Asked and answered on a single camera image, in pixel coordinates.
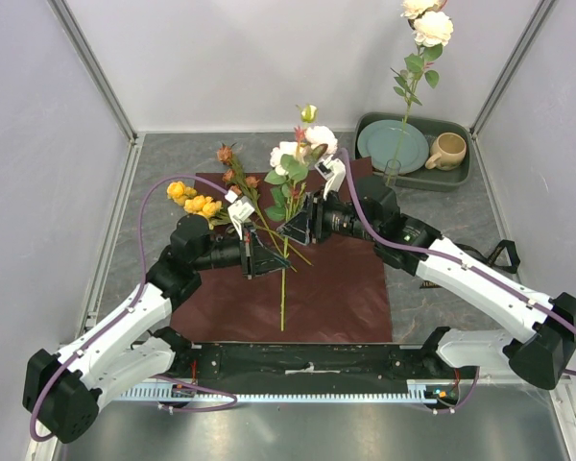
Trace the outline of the pink rose stem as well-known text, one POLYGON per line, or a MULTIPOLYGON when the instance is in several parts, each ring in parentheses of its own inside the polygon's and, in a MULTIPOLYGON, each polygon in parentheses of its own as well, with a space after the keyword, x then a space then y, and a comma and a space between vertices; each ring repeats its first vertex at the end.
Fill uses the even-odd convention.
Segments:
POLYGON ((274 222, 285 224, 303 204, 310 168, 325 154, 334 154, 338 140, 327 126, 317 125, 318 107, 299 107, 300 123, 292 141, 281 141, 270 153, 271 170, 264 181, 271 186, 274 204, 265 209, 274 222))

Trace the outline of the flower bouquet red paper wrap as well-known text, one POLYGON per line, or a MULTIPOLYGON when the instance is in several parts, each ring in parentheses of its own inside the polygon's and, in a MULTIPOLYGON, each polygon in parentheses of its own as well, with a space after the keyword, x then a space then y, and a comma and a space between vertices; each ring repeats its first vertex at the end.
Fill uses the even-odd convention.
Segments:
POLYGON ((170 325, 193 342, 383 343, 392 339, 384 264, 367 241, 333 235, 293 269, 246 279, 205 270, 170 325))

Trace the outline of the black ribbon gold lettering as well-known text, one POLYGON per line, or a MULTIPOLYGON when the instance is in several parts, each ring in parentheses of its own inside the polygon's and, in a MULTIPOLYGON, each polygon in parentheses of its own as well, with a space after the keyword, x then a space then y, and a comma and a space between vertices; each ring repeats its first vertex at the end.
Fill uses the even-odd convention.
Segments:
POLYGON ((520 265, 520 258, 516 250, 516 243, 512 240, 500 240, 488 254, 483 254, 476 248, 467 244, 457 243, 457 247, 486 266, 510 275, 515 275, 520 265), (507 264, 498 262, 498 259, 503 254, 507 255, 505 258, 507 264))

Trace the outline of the white rose stem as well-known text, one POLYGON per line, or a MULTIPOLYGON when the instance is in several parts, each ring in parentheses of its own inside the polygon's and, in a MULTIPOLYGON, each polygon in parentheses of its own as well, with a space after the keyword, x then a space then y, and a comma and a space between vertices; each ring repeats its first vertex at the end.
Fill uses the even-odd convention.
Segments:
MULTIPOLYGON (((405 68, 395 73, 394 90, 406 104, 406 111, 400 120, 408 124, 411 108, 420 105, 417 89, 420 81, 429 87, 438 86, 440 75, 433 64, 444 52, 451 39, 454 26, 444 12, 444 1, 404 1, 401 3, 402 16, 413 31, 417 51, 404 59, 405 68)), ((405 176, 399 175, 396 186, 436 192, 450 192, 463 185, 468 172, 431 171, 419 169, 405 176)))

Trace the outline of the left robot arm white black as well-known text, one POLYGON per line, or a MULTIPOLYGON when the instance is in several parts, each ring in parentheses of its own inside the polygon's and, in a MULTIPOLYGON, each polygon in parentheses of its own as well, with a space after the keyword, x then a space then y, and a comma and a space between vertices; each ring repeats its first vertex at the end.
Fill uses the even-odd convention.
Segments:
POLYGON ((71 443, 109 403, 146 378, 187 374, 191 343, 175 330, 161 328, 137 348, 132 343, 201 287, 203 271, 232 266, 253 279, 290 263, 263 244, 251 223, 222 238, 202 216, 182 217, 157 262, 106 318, 57 352, 41 349, 29 359, 23 406, 31 414, 31 437, 71 443))

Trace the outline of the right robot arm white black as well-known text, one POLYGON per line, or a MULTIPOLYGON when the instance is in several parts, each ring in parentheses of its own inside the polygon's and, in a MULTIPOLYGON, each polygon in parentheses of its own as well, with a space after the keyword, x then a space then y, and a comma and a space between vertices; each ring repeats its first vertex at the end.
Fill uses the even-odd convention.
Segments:
POLYGON ((376 178, 358 181, 355 200, 335 192, 309 193, 281 235, 302 245, 333 234, 370 240, 382 261, 441 286, 495 320, 500 328, 437 328, 420 354, 431 377, 453 368, 509 369, 527 383, 554 389, 576 351, 576 298, 556 298, 506 278, 421 220, 401 212, 393 189, 376 178))

